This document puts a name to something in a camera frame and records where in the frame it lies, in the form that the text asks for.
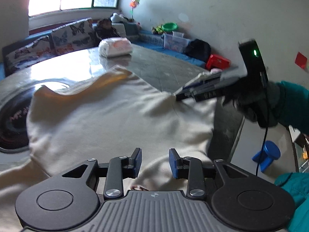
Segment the teal right sleeve forearm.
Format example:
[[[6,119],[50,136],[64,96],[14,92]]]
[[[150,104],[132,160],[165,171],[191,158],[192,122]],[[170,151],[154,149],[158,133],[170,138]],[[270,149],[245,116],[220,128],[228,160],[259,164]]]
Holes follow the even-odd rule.
[[[286,81],[276,85],[280,90],[275,112],[278,123],[292,126],[308,136],[308,89]]]

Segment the black gloved right hand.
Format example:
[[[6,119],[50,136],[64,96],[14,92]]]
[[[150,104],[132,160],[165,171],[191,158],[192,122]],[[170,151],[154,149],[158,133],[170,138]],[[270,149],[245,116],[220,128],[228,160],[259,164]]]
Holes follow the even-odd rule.
[[[275,108],[279,99],[279,86],[275,82],[269,82],[262,92],[238,96],[233,100],[233,105],[252,123],[258,123],[261,128],[269,128],[278,124]]]

